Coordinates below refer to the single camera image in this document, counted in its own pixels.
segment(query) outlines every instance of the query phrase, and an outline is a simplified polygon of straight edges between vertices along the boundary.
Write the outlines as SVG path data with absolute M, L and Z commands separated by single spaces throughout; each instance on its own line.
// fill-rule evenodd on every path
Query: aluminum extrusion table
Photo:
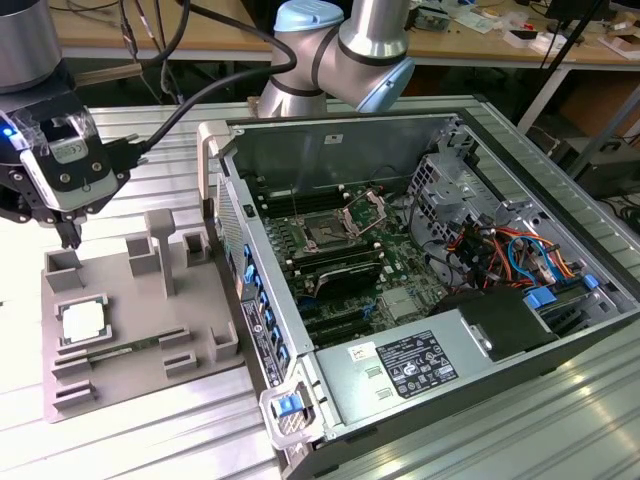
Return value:
M 640 245 L 614 232 L 608 213 L 489 104 L 473 97 L 403 99 L 398 109 L 462 107 L 472 113 L 636 277 Z M 331 103 L 330 110 L 347 107 Z M 150 135 L 171 107 L 98 109 L 103 137 Z M 247 115 L 245 105 L 198 106 L 134 170 L 132 181 L 84 228 L 80 258 L 125 251 L 142 212 L 172 208 L 178 235 L 201 230 L 196 169 L 199 122 Z M 508 177 L 491 178 L 508 196 Z M 0 476 L 9 478 L 279 478 L 246 368 L 153 393 L 75 419 L 42 420 L 39 270 L 59 247 L 55 231 L 0 223 Z M 343 465 L 326 479 L 638 478 L 640 324 L 557 371 Z

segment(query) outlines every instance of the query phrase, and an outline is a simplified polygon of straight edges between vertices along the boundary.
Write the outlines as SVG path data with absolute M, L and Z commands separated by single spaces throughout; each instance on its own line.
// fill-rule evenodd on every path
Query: electronic equipment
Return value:
M 287 478 L 544 374 L 640 316 L 635 278 L 466 110 L 206 129 L 223 173 L 205 220 Z
M 571 22 L 574 20 L 580 20 L 589 10 L 591 2 L 585 0 L 552 0 L 549 8 L 545 12 L 544 16 L 558 22 L 550 23 L 547 25 L 547 30 L 551 33 L 558 33 L 565 38 L 571 36 Z M 609 8 L 609 2 L 603 2 L 602 6 L 596 11 L 593 16 L 593 21 L 610 21 L 616 16 L 616 12 Z M 581 43 L 584 41 L 583 37 L 577 41 Z
M 551 159 L 566 170 L 587 147 L 590 139 L 567 138 Z M 622 139 L 612 138 L 575 177 L 575 181 L 594 198 L 634 193 L 640 189 L 640 152 Z

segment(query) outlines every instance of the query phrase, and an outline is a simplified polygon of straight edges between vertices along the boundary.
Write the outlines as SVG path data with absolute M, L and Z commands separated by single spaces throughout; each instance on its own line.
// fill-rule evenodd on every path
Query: wooden desk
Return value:
M 107 0 L 83 0 L 87 6 L 104 4 Z M 145 12 L 152 19 L 153 1 L 141 0 Z M 132 2 L 127 2 L 130 21 L 137 34 L 140 58 L 155 55 L 153 45 L 133 11 Z M 197 0 L 199 5 L 215 9 L 225 15 L 252 23 L 240 0 Z M 64 6 L 62 0 L 50 0 L 51 5 Z M 161 0 L 167 37 L 175 30 L 181 8 L 173 0 Z M 549 22 L 528 7 L 505 0 L 494 7 L 500 12 L 520 11 L 529 15 L 529 21 L 540 31 Z M 119 19 L 118 9 L 113 7 L 113 20 Z M 103 23 L 85 20 L 69 12 L 53 11 L 63 53 L 66 57 L 84 58 L 129 58 L 124 48 L 120 29 Z M 548 101 L 571 70 L 622 70 L 640 71 L 640 62 L 629 62 L 598 42 L 602 27 L 590 25 L 585 34 L 586 41 L 569 53 L 563 64 L 553 74 L 547 85 L 523 117 L 519 127 L 526 131 L 542 112 Z M 505 42 L 502 32 L 480 34 L 461 24 L 451 22 L 449 32 L 433 33 L 416 30 L 410 32 L 409 54 L 418 65 L 473 66 L 502 68 L 539 68 L 543 55 L 528 49 L 514 48 Z M 172 58 L 176 60 L 208 61 L 268 61 L 270 46 L 253 35 L 212 22 L 192 14 L 183 40 Z

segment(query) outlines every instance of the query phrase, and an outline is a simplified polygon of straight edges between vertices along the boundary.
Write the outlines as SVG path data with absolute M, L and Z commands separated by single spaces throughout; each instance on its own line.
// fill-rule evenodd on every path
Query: wire bundle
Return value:
M 479 234 L 479 230 L 491 228 L 495 234 L 490 239 Z M 515 288 L 538 286 L 540 281 L 536 276 L 523 268 L 527 256 L 531 255 L 528 246 L 537 249 L 544 258 L 545 264 L 557 282 L 563 282 L 575 277 L 569 267 L 565 264 L 558 248 L 546 238 L 540 237 L 533 232 L 521 232 L 507 227 L 465 227 L 465 230 L 451 244 L 447 246 L 450 255 L 459 255 L 459 249 L 463 246 L 464 239 L 469 242 L 481 242 L 486 247 L 492 249 L 491 259 L 487 266 L 486 250 L 483 254 L 478 254 L 474 260 L 474 265 L 470 269 L 474 272 L 476 284 L 487 288 L 491 284 L 503 284 Z M 519 243 L 524 243 L 523 248 L 517 248 Z

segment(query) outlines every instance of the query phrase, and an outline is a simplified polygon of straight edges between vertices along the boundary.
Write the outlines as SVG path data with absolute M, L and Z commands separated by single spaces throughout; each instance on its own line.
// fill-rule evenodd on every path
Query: blue latch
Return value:
M 276 348 L 278 348 L 280 343 L 282 343 L 282 334 L 278 327 L 274 327 L 273 332 L 271 332 L 271 343 L 273 343 Z
M 260 304 L 263 308 L 267 308 L 269 306 L 269 297 L 267 297 L 265 292 L 260 293 Z
M 287 347 L 282 345 L 278 350 L 278 355 L 280 356 L 282 367 L 286 369 L 287 366 L 289 366 L 289 351 L 287 350 Z
M 264 318 L 266 320 L 267 328 L 269 330 L 275 327 L 276 316 L 273 314 L 273 310 L 271 310 L 270 308 L 267 308 L 267 310 L 264 312 Z
M 246 283 L 247 285 L 249 285 L 250 283 L 253 283 L 255 276 L 256 276 L 256 266 L 249 265 L 247 267 L 247 270 L 244 272 L 244 283 Z
M 278 399 L 275 404 L 276 415 L 280 418 L 293 415 L 304 410 L 302 399 L 298 395 L 287 395 Z
M 598 288 L 598 286 L 600 285 L 600 282 L 598 281 L 598 279 L 593 275 L 591 275 L 590 273 L 585 275 L 583 280 L 584 280 L 584 284 L 590 290 L 593 290 L 594 288 Z
M 555 302 L 557 299 L 548 287 L 540 287 L 530 290 L 525 300 L 531 308 L 540 308 Z

